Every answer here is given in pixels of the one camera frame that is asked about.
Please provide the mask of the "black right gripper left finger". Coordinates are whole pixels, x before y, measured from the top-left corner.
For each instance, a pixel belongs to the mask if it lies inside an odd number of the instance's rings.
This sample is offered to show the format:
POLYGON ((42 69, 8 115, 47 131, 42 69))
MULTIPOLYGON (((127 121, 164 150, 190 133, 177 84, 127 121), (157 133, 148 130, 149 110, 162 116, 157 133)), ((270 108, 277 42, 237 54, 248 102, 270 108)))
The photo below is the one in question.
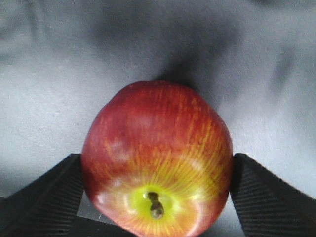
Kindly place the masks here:
POLYGON ((2 237, 130 237, 111 224, 79 217, 83 195, 79 154, 0 201, 2 237))

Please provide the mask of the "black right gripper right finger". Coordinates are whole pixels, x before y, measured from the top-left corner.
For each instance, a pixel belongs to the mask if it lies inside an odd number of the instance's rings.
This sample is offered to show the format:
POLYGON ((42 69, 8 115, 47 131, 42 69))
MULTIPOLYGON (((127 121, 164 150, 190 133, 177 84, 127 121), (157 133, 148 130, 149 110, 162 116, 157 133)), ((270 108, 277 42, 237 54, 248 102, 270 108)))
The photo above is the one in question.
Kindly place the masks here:
POLYGON ((314 237, 316 201, 246 154, 234 155, 231 199, 247 237, 314 237))

